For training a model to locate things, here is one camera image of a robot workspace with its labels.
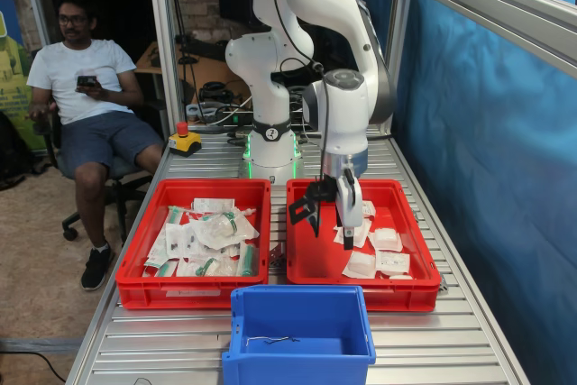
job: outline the dark hair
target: dark hair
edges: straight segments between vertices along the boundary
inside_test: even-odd
[[[56,2],[56,15],[60,12],[60,7],[63,4],[73,4],[78,6],[79,8],[84,9],[84,12],[87,14],[88,20],[92,20],[96,18],[96,5],[93,0],[58,0]]]

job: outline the aluminum table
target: aluminum table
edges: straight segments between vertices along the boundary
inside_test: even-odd
[[[160,180],[239,176],[243,149],[228,144],[227,139],[225,135],[204,135],[202,151],[187,159],[165,153],[127,243]],[[312,178],[319,170],[319,148],[310,142],[301,150],[304,175]],[[362,177],[401,183],[448,286],[447,291],[439,293],[432,313],[369,313],[377,362],[369,368],[367,384],[528,384],[394,140],[369,142],[369,168]],[[285,186],[274,185],[271,192],[273,248],[285,242]],[[270,270],[271,284],[283,282],[282,271]],[[66,383],[222,384],[221,353],[229,341],[229,311],[126,310],[120,304],[113,274]]]

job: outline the white t-shirt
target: white t-shirt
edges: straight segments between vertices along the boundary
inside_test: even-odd
[[[132,69],[136,69],[133,62],[114,41],[92,40],[84,50],[72,50],[59,42],[38,52],[30,69],[28,86],[52,90],[60,120],[65,125],[114,110],[132,113],[128,107],[96,101],[75,90],[78,76],[96,76],[104,89],[120,92],[116,74]]]

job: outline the man sitting in chair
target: man sitting in chair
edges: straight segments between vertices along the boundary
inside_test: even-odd
[[[63,0],[58,13],[64,42],[44,47],[34,59],[30,117],[43,118],[53,97],[62,122],[61,156],[74,173],[78,213],[93,244],[80,282],[84,290],[96,290],[114,256],[104,234],[105,182],[113,154],[154,173],[162,141],[129,108],[143,100],[131,59],[113,41],[91,39],[96,18],[90,3]]]

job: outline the green banner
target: green banner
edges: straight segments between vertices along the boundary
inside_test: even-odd
[[[33,150],[44,149],[27,119],[32,90],[26,86],[31,61],[23,47],[14,0],[0,0],[0,111]]]

